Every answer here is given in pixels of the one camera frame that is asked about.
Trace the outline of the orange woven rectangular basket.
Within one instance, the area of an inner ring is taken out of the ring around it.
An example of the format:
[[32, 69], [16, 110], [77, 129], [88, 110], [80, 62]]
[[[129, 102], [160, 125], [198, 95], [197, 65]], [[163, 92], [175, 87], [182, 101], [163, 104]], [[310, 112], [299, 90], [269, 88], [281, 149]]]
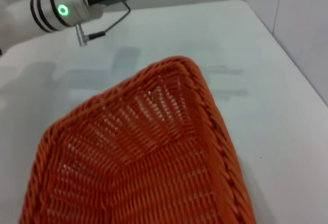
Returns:
[[256, 224], [200, 68], [153, 63], [50, 126], [18, 223]]

